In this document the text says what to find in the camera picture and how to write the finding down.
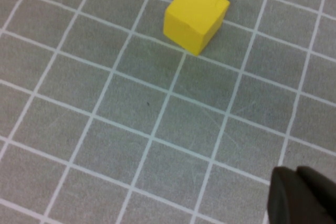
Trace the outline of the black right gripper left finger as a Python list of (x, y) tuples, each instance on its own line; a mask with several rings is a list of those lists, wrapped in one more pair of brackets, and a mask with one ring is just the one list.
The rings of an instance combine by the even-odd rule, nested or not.
[(298, 168), (279, 166), (273, 169), (267, 212), (269, 223), (331, 222), (331, 217), (298, 175)]

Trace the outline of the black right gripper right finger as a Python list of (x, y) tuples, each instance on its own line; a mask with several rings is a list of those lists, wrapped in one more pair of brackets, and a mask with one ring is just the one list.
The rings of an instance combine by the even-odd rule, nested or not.
[(335, 182), (308, 166), (299, 166), (298, 175), (335, 222)]

